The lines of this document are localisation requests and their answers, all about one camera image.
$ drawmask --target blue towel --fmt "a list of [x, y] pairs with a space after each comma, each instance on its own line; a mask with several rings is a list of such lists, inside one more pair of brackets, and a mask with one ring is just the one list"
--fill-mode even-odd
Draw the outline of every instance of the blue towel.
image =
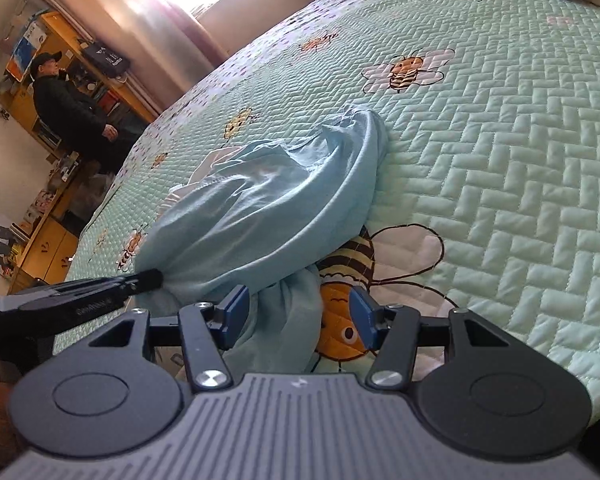
[[164, 286], [139, 306], [167, 316], [246, 285], [250, 317], [225, 353], [232, 373], [302, 372], [322, 315], [313, 264], [360, 232], [386, 144], [380, 117], [352, 105], [295, 142], [247, 144], [153, 225], [134, 267], [160, 269]]

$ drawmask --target silver screw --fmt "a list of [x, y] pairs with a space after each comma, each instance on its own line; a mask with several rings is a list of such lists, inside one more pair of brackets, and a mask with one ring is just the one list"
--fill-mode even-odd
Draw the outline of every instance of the silver screw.
[[371, 376], [371, 382], [376, 386], [395, 386], [402, 382], [402, 375], [393, 370], [380, 370]]
[[196, 375], [196, 383], [205, 388], [219, 388], [229, 380], [220, 370], [205, 370]]

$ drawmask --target bed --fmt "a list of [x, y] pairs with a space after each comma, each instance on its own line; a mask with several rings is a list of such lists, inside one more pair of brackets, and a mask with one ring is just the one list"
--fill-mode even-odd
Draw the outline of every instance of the bed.
[[426, 315], [474, 310], [576, 375], [600, 418], [600, 8], [580, 0], [316, 0], [147, 129], [68, 279], [131, 272], [169, 190], [212, 150], [302, 136], [345, 103], [377, 111], [390, 145], [360, 236], [318, 263], [311, 368], [368, 368], [328, 305], [358, 284]]

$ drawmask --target black jacket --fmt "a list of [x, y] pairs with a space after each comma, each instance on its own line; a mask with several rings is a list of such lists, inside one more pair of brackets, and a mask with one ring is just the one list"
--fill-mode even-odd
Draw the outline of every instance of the black jacket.
[[72, 150], [95, 160], [110, 150], [102, 136], [106, 115], [72, 82], [40, 76], [33, 83], [33, 102], [40, 119]]

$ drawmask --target gray ribbed surface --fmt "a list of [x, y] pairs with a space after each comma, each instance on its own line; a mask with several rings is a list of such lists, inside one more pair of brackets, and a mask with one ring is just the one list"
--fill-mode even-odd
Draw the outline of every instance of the gray ribbed surface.
[[354, 376], [247, 375], [197, 396], [170, 433], [145, 449], [84, 463], [26, 454], [0, 480], [585, 480], [572, 456], [511, 465], [440, 444], [397, 396]]

